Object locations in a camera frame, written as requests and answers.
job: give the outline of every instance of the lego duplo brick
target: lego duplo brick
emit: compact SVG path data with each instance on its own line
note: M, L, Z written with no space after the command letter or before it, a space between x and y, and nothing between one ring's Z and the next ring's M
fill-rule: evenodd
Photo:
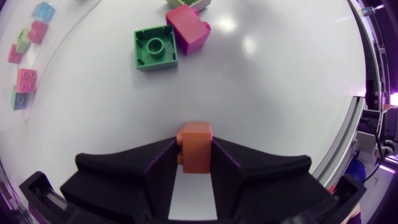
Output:
M29 46L30 41L27 38L27 34L30 31L30 28L25 27L21 33L18 35L17 44L15 48L15 52L19 54L23 54L26 48Z
M204 10L210 5L211 0L166 0L173 8L187 4L189 7L195 8L197 11Z
M51 20L54 11L55 9L52 6L46 2L42 2L35 7L32 17L42 22L48 22Z
M134 32L136 68L143 71L177 66L177 49L172 26Z
M187 4L166 13L166 22L173 26L177 46L185 55L203 47L210 35L210 25L202 22L198 11L189 8Z
M15 52L16 45L11 44L10 51L8 53L7 60L9 63L19 64L21 62L22 54Z
M189 174L210 173L211 140L213 133L207 122L187 122L177 133L176 142L181 146L177 164Z
M36 71L30 69L20 68L17 72L17 93L29 93L35 90L36 86Z
M17 93L16 86L13 86L11 93L11 108L14 111L26 109L28 97L28 93Z
M32 28L27 34L28 39L34 44L41 44L49 25L38 20L33 21Z

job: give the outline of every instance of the lego stud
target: lego stud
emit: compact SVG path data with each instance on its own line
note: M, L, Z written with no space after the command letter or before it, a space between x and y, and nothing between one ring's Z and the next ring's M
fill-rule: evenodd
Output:
M175 137L175 142L177 143L178 146L181 146L182 144L182 132L177 133Z
M182 165L183 164L182 152L177 154L177 164L178 165Z
M206 27L208 30L211 30L211 27L210 27L210 25L209 25L207 22L203 22L203 24L205 25L205 27Z
M193 11L193 13L195 13L195 15L199 16L199 12L197 11L197 9L191 8L191 10Z
M31 26L32 26L32 28L36 29L37 26L38 26L38 22L37 21L33 21Z
M162 58L166 54L163 40L155 37L148 41L147 49L152 58Z
M24 101L25 101L25 99L24 99L23 96L18 96L18 98L17 98L17 104L21 105L21 104L24 103Z

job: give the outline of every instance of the blue object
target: blue object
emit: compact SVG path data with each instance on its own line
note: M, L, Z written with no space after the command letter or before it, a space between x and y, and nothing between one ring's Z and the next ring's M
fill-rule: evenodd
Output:
M359 180L360 182L364 181L366 178L366 169L365 169L365 165L357 160L357 159L353 159L348 167L347 170L345 172L345 174L350 174L352 175L355 179Z
M364 9L362 9L362 14L364 15L364 16L371 16L371 15L375 15L375 13L376 13L376 10L375 10L375 8L374 7L366 7L366 8L364 8Z
M38 21L48 22L51 20L55 9L48 5L46 2L42 2L35 7L32 12L32 17Z

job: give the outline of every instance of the black plastic mount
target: black plastic mount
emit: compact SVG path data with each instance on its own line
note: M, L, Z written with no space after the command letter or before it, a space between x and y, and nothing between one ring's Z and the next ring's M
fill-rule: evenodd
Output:
M386 143L387 140L390 140L394 144L398 144L398 109L390 108L387 112L384 113L383 124L381 126L381 141L382 144L388 145ZM393 150L395 149L395 145L391 145L390 147Z
M49 223L136 224L339 223L366 190L343 176L330 195L308 173L307 156L274 156L213 138L211 181L218 219L169 220L179 150L170 138L115 154L77 155L78 171L60 188L66 207L49 197L55 192L41 172L20 189Z

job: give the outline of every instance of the white table surface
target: white table surface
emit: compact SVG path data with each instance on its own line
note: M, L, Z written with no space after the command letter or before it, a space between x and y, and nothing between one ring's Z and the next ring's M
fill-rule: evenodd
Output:
M78 153L169 138L186 121L207 121L214 136L271 154L306 154L315 170L352 96L364 95L363 48L348 3L213 0L200 13L211 26L204 48L179 54L178 68L140 72L133 31L165 24L168 10L163 0L102 0L75 27L29 119L0 133L15 186L41 170L59 192ZM176 186L185 193L175 193L171 218L215 218L209 175L179 171Z

